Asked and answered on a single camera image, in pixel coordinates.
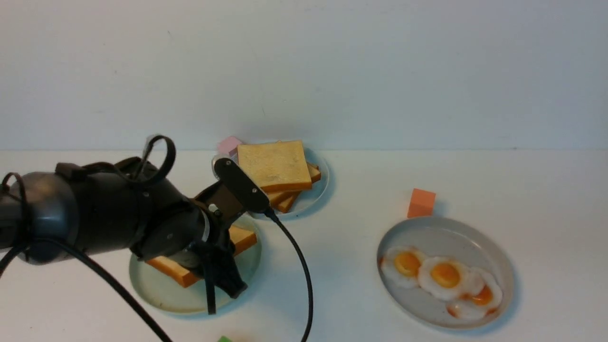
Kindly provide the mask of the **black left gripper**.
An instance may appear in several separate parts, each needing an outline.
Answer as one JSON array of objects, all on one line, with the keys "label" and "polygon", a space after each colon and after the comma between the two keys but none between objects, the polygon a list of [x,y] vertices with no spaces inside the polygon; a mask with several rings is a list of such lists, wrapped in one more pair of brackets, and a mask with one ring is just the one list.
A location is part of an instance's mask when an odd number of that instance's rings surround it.
[{"label": "black left gripper", "polygon": [[215,288],[232,299],[247,290],[229,234],[230,226],[245,211],[239,209],[235,200],[215,203],[217,196],[212,194],[213,190],[219,190],[218,183],[194,199],[182,199],[161,212],[138,243],[141,261],[167,257],[204,279],[209,315],[217,313]]}]

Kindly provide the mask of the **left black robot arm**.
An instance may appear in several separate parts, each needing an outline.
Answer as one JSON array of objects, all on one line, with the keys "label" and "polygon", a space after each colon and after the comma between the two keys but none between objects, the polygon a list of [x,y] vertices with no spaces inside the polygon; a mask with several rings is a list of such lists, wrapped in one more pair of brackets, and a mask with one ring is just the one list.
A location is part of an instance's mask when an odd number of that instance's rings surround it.
[{"label": "left black robot arm", "polygon": [[215,290],[237,298],[247,288],[235,262],[230,226],[267,199],[229,158],[214,164],[218,181],[194,199],[139,157],[116,164],[58,163],[53,172],[16,175],[1,185],[1,249],[45,265],[70,258],[129,249],[139,261],[166,257],[206,282],[216,312]]}]

